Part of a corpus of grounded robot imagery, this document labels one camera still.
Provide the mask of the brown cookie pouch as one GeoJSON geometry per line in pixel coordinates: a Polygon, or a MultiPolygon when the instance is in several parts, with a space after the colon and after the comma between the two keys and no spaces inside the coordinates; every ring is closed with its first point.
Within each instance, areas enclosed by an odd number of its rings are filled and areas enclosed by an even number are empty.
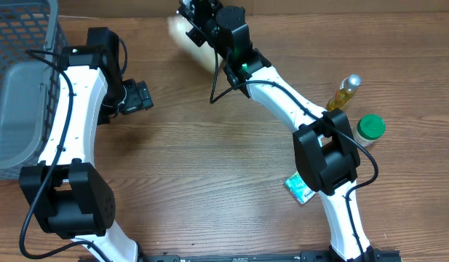
{"type": "Polygon", "coordinates": [[[186,34],[193,28],[187,19],[175,15],[167,18],[169,35],[180,50],[189,55],[204,70],[213,74],[215,72],[214,49],[205,42],[198,47],[186,34]]]}

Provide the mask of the yellow bottle silver cap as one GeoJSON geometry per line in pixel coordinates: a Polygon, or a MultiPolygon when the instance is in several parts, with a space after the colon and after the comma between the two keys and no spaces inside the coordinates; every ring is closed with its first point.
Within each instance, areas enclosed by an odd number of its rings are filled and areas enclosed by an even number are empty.
{"type": "Polygon", "coordinates": [[[360,85],[362,79],[357,74],[351,74],[347,76],[340,84],[340,87],[335,91],[327,102],[326,109],[332,111],[336,108],[343,109],[347,103],[354,97],[360,85]]]}

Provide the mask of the green Kleenex tissue pack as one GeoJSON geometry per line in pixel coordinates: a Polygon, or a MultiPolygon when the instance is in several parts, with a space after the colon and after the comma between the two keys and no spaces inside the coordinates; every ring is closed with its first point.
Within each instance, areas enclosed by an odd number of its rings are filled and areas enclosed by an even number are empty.
{"type": "Polygon", "coordinates": [[[298,172],[285,181],[285,186],[301,205],[306,204],[316,194],[306,185],[298,172]]]}

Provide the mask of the green white tissue cup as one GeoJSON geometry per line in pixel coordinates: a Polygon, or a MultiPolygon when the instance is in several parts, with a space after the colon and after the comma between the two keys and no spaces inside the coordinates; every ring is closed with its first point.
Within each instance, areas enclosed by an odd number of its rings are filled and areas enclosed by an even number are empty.
{"type": "Polygon", "coordinates": [[[384,120],[376,114],[362,117],[353,129],[354,139],[363,147],[367,147],[384,135],[386,125],[384,120]]]}

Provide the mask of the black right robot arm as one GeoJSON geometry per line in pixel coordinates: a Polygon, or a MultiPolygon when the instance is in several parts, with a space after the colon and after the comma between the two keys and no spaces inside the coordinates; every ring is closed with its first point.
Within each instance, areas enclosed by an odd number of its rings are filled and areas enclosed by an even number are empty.
{"type": "Polygon", "coordinates": [[[265,106],[289,129],[295,164],[303,182],[321,199],[330,227],[332,261],[373,261],[356,200],[359,153],[349,120],[340,109],[326,111],[305,99],[250,41],[245,9],[220,1],[182,1],[178,8],[192,26],[187,36],[208,43],[225,61],[230,90],[265,106]]]}

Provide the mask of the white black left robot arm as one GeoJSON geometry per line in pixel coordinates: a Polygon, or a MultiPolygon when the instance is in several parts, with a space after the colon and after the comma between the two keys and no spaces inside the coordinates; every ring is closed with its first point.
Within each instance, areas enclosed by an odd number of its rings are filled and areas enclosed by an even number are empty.
{"type": "Polygon", "coordinates": [[[48,65],[60,74],[59,101],[38,163],[20,171],[20,188],[30,205],[20,252],[37,260],[81,245],[98,261],[146,261],[140,244],[115,221],[114,193],[95,168],[94,143],[99,124],[148,97],[137,83],[124,85],[118,44],[65,47],[48,65]],[[29,253],[25,236],[32,218],[45,233],[69,244],[29,253]]]}

